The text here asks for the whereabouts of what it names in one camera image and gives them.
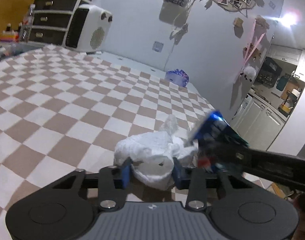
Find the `right hand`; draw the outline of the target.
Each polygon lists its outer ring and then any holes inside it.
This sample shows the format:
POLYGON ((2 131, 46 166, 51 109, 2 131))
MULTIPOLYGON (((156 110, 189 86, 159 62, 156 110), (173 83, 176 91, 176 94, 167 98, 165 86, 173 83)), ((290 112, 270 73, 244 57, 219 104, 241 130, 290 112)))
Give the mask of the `right hand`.
POLYGON ((305 240, 305 193, 299 194, 291 203, 299 214, 299 223, 292 239, 305 240))

